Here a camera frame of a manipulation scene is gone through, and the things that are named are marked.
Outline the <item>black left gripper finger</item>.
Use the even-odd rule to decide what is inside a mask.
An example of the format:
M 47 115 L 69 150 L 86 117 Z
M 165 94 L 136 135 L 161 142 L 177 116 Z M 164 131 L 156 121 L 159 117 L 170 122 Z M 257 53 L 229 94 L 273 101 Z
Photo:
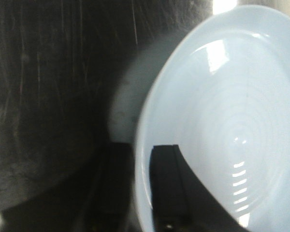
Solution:
M 149 161 L 156 232 L 246 232 L 186 162 L 178 145 L 154 145 Z

